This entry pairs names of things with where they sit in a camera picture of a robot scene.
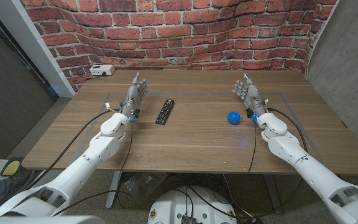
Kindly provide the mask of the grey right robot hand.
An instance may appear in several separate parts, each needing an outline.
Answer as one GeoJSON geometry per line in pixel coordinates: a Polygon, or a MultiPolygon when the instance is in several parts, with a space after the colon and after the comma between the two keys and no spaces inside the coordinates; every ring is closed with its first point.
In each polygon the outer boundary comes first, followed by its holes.
{"type": "Polygon", "coordinates": [[[247,117],[252,121],[256,122],[267,112],[267,102],[262,99],[257,87],[246,73],[244,73],[244,81],[236,81],[232,92],[244,102],[247,117]]]}

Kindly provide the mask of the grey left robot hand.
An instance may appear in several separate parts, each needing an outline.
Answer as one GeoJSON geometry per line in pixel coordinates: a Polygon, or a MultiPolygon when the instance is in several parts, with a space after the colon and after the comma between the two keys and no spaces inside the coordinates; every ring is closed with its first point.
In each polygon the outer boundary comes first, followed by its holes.
{"type": "Polygon", "coordinates": [[[147,84],[145,79],[140,79],[140,72],[137,72],[128,89],[126,100],[123,102],[121,114],[126,115],[132,123],[140,115],[142,101],[149,91],[147,84]]]}

